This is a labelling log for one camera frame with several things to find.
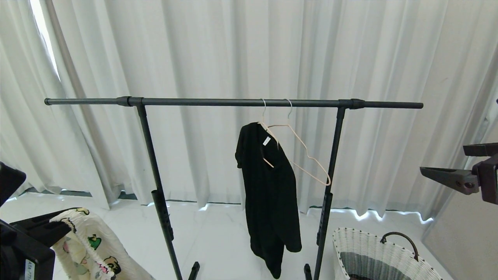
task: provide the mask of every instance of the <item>basket handle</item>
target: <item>basket handle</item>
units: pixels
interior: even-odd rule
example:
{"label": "basket handle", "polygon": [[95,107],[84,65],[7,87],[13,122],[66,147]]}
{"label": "basket handle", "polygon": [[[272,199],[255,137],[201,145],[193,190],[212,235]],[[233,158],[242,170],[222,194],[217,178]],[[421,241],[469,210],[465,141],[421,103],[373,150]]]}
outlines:
{"label": "basket handle", "polygon": [[410,244],[412,245],[413,251],[415,252],[415,256],[413,258],[418,262],[418,250],[417,250],[417,247],[415,247],[415,243],[406,234],[401,233],[401,232],[397,232],[397,231],[391,231],[391,232],[388,232],[388,233],[384,234],[384,236],[382,236],[382,239],[380,240],[380,242],[382,244],[385,244],[385,242],[387,241],[386,237],[388,237],[389,235],[399,235],[399,236],[402,236],[402,237],[406,238],[410,242]]}

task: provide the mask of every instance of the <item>white woven basket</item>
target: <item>white woven basket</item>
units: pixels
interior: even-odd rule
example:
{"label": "white woven basket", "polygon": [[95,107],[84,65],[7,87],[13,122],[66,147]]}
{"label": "white woven basket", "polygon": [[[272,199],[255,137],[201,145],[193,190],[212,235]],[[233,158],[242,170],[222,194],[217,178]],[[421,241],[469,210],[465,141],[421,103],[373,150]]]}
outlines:
{"label": "white woven basket", "polygon": [[[393,234],[407,238],[415,252],[385,240]],[[390,232],[380,238],[361,230],[339,228],[333,239],[338,258],[334,267],[336,280],[349,280],[350,275],[373,280],[442,280],[402,233]]]}

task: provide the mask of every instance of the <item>floor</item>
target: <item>floor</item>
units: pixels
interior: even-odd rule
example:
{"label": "floor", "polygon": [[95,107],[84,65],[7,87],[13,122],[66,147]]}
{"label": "floor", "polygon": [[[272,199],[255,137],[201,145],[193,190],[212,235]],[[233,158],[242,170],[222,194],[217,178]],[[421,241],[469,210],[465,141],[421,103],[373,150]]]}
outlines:
{"label": "floor", "polygon": [[[127,252],[157,280],[174,279],[153,205],[141,206],[135,200],[118,200],[109,211],[97,207],[90,197],[26,193],[6,202],[0,210],[0,218],[13,222],[70,207],[93,210],[116,233]],[[199,280],[273,279],[264,262],[250,250],[246,218],[240,205],[209,204],[199,209],[195,203],[168,202],[168,210],[174,230],[176,256],[184,279],[188,278],[195,261],[201,264]],[[310,209],[307,214],[300,214],[303,249],[299,253],[284,253],[280,279],[303,280],[305,263],[309,263],[314,271],[320,213],[321,209]],[[451,279],[420,242],[430,222],[421,221],[417,213],[387,212],[381,218],[374,211],[359,217],[353,210],[332,210],[320,279],[334,278],[332,232],[338,227],[361,229],[377,235],[389,231],[403,232],[414,240],[422,258],[443,279]],[[410,246],[401,237],[394,236],[392,239],[397,244]],[[54,279],[67,279],[57,262]]]}

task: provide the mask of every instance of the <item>white curtain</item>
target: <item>white curtain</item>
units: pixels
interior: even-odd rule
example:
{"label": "white curtain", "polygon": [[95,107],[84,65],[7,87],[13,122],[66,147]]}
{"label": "white curtain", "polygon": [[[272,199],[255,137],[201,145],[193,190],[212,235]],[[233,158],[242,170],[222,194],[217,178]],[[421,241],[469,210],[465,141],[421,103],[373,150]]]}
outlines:
{"label": "white curtain", "polygon": [[48,108],[65,97],[27,1],[0,1],[0,160],[27,174],[29,187],[108,196],[71,108]]}
{"label": "white curtain", "polygon": [[[360,215],[371,208],[429,217],[441,207],[448,191],[418,167],[463,167],[461,145],[478,129],[470,120],[479,123],[477,109],[490,95],[482,89],[497,75],[496,1],[48,0],[42,8],[67,97],[424,102],[418,111],[347,111],[333,207]],[[72,130],[84,135],[98,187],[151,202],[134,109],[72,108]],[[147,111],[168,199],[243,203],[234,152],[240,127],[259,121],[262,108]],[[265,122],[286,123],[287,113],[268,109]],[[325,167],[335,114],[294,109],[290,119]],[[290,159],[325,178],[290,131],[273,131]],[[295,173],[300,210],[320,206],[324,186]]]}

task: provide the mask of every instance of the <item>black t-shirt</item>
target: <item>black t-shirt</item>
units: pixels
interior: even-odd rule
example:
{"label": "black t-shirt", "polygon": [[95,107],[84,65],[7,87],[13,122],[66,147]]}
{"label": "black t-shirt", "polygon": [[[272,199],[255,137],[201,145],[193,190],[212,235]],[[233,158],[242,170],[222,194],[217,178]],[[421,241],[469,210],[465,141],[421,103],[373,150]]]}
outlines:
{"label": "black t-shirt", "polygon": [[258,123],[242,127],[235,158],[244,177],[251,249],[277,279],[284,245],[291,252],[302,247],[294,171],[282,147]]}

